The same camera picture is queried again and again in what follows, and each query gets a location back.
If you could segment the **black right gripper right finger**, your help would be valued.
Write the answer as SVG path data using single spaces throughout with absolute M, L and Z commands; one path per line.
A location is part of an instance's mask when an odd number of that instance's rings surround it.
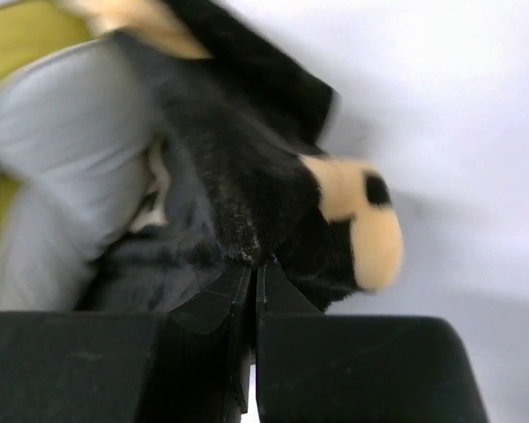
M 443 319 L 324 315 L 277 263 L 257 273 L 263 422 L 485 422 L 464 344 Z

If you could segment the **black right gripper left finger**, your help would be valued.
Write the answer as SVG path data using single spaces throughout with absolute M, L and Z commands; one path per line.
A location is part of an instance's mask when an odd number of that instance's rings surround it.
M 240 265 L 169 313 L 0 312 L 0 422 L 237 422 L 251 323 Z

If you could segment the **black floral pillowcase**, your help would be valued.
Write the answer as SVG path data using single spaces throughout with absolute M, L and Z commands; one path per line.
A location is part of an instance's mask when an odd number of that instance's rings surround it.
M 153 106 L 153 181 L 80 310 L 169 311 L 276 261 L 317 309 L 397 277 L 384 178 L 318 143 L 334 91 L 214 1 L 69 1 Z

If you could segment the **cream pillow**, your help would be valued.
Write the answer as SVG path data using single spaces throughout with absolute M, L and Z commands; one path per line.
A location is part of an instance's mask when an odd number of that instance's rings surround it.
M 108 34 L 155 1 L 0 1 L 0 311 L 76 307 L 149 181 L 144 97 Z

